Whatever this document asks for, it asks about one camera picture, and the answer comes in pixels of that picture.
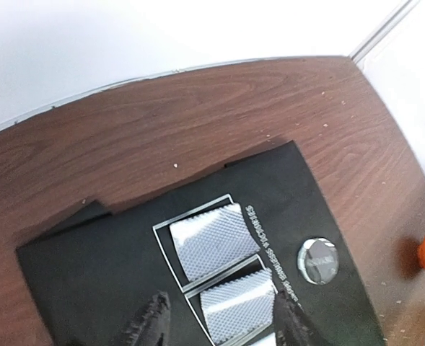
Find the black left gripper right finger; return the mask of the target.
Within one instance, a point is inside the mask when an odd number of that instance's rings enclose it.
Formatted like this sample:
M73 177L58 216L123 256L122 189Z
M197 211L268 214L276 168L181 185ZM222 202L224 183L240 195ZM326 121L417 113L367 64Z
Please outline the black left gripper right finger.
M324 337L285 290L275 295L273 328L277 345L324 345Z

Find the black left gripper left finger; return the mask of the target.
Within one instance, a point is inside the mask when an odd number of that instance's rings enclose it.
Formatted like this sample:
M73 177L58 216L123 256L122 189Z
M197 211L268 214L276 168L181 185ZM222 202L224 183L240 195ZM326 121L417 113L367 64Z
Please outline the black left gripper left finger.
M113 345L168 345L170 309L168 294L156 293L113 338Z

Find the blue backed card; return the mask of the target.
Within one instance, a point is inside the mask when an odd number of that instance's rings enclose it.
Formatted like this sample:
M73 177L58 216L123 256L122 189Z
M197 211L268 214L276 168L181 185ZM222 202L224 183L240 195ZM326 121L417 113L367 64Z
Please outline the blue backed card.
M215 345L243 337L273 322L275 290L269 270L206 289L201 309Z
M172 223L170 233L182 269L190 282L260 251L238 203Z

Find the dark dealer button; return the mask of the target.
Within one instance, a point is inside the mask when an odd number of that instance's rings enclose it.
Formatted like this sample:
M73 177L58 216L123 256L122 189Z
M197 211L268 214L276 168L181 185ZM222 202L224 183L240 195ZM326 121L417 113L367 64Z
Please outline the dark dealer button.
M303 278L313 285L326 285L339 269L338 251L326 238L307 239L297 255L297 267Z

